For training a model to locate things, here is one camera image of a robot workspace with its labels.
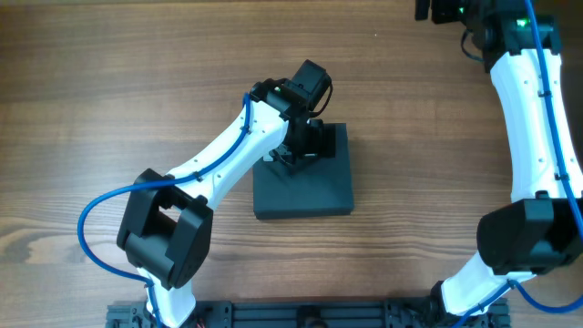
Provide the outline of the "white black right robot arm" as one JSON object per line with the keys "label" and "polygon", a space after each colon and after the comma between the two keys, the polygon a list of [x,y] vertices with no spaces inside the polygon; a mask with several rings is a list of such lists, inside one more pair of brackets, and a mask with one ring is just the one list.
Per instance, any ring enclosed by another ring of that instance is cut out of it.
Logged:
{"label": "white black right robot arm", "polygon": [[561,91],[557,20],[530,1],[419,0],[416,20],[461,23],[499,97],[511,154],[510,203],[478,223],[477,250],[432,291],[433,323],[463,325],[507,291],[582,252],[582,171]]}

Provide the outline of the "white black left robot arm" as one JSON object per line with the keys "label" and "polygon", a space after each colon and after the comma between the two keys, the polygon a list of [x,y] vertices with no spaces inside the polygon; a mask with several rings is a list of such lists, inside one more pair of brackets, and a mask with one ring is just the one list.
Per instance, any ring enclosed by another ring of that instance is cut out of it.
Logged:
{"label": "white black left robot arm", "polygon": [[318,103],[332,79],[310,60],[292,78],[256,83],[240,116],[204,150],[160,175],[140,174],[129,194],[117,245],[148,281],[147,309],[157,326],[179,327],[196,307],[191,279],[210,250],[213,213],[260,159],[285,166],[322,153]]}

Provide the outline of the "black box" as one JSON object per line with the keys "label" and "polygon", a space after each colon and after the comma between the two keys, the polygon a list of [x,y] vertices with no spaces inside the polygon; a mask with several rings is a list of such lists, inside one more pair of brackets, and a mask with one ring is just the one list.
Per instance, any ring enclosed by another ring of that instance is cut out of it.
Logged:
{"label": "black box", "polygon": [[330,158],[307,157],[286,166],[258,160],[252,167],[253,211],[259,220],[349,215],[354,210],[347,127],[324,126],[334,151]]}

